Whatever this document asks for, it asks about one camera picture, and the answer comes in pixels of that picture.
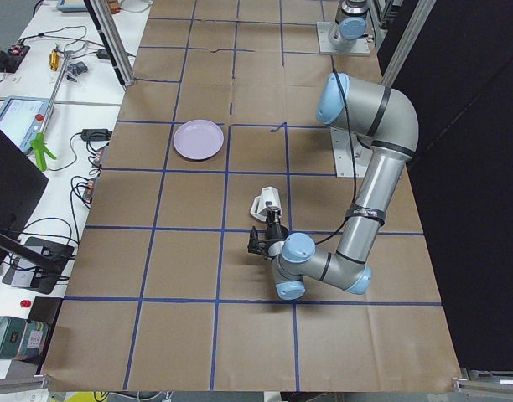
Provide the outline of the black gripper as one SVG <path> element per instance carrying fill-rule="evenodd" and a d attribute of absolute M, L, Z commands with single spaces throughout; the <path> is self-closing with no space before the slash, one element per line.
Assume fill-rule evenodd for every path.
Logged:
<path fill-rule="evenodd" d="M 266 233 L 263 240 L 264 255 L 274 258 L 281 253 L 285 239 L 288 237 L 288 229 L 281 224 L 279 214 L 282 213 L 280 205 L 273 205 L 266 201 Z"/>

